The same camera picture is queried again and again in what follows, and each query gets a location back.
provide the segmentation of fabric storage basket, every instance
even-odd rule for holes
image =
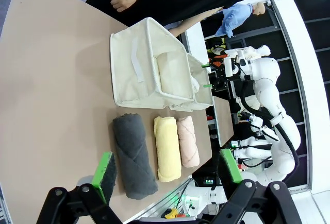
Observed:
[[[118,106],[161,109],[193,100],[186,50],[154,19],[112,34],[110,56]]]
[[[191,54],[188,54],[189,69],[191,76],[196,79],[200,88],[198,92],[194,93],[194,100],[185,102],[180,105],[172,105],[170,109],[176,111],[193,111],[206,109],[213,105],[212,90],[205,88],[204,85],[209,85],[210,80],[208,72],[202,68],[202,63]]]

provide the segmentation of yellow object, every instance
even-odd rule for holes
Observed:
[[[158,158],[158,178],[170,182],[181,177],[181,158],[176,120],[173,117],[154,119]]]
[[[165,215],[166,219],[173,219],[179,214],[179,211],[177,209],[171,209],[171,212],[167,215]]]

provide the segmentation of towel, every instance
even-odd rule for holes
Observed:
[[[182,165],[193,167],[200,164],[200,156],[196,146],[194,124],[191,116],[180,118],[177,124]]]
[[[145,129],[138,114],[125,114],[113,120],[117,155],[126,196],[143,199],[158,191],[145,144]]]
[[[154,119],[158,158],[158,178],[170,182],[181,177],[181,159],[176,121],[173,117]]]

